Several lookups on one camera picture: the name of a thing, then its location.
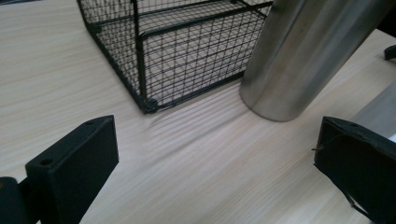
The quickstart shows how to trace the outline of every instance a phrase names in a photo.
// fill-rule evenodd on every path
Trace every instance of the wood grain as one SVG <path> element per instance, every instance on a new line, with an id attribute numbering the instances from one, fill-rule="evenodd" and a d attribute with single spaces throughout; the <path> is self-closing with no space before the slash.
<path id="1" fill-rule="evenodd" d="M 313 166 L 323 116 L 352 119 L 391 82 L 374 31 L 297 119 L 250 112 L 239 84 L 143 116 L 75 1 L 0 7 L 0 175 L 80 123 L 116 119 L 120 164 L 81 223 L 370 223 Z"/>

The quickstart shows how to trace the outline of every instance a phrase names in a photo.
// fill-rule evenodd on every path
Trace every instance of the table surface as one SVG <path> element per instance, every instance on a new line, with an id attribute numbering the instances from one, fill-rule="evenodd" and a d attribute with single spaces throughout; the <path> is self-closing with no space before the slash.
<path id="1" fill-rule="evenodd" d="M 114 115 L 120 163 L 81 223 L 370 223 L 318 171 L 323 116 L 353 118 L 391 82 L 395 38 L 374 31 L 297 119 L 249 111 L 234 83 L 144 116 L 75 1 L 0 7 L 0 176 L 80 123 Z"/>

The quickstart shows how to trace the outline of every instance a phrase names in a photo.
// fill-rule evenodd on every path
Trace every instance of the metal pole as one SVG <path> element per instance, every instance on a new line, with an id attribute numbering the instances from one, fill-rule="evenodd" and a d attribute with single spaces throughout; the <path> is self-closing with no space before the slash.
<path id="1" fill-rule="evenodd" d="M 276 0 L 247 64 L 241 97 L 267 119 L 308 107 L 395 0 Z"/>

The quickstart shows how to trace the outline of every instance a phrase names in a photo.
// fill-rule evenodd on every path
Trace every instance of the wire mesh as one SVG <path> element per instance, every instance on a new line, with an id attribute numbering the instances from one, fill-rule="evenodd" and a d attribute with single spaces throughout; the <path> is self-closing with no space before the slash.
<path id="1" fill-rule="evenodd" d="M 242 0 L 78 4 L 93 39 L 144 113 L 241 77 L 268 14 L 268 7 L 250 8 Z"/>

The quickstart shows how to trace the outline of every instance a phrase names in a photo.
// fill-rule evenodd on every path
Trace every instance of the metal cylinder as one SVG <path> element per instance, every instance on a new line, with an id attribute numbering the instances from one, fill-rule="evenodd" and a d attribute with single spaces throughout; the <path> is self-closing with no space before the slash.
<path id="1" fill-rule="evenodd" d="M 267 119 L 300 116 L 395 0 L 276 0 L 240 94 Z"/>

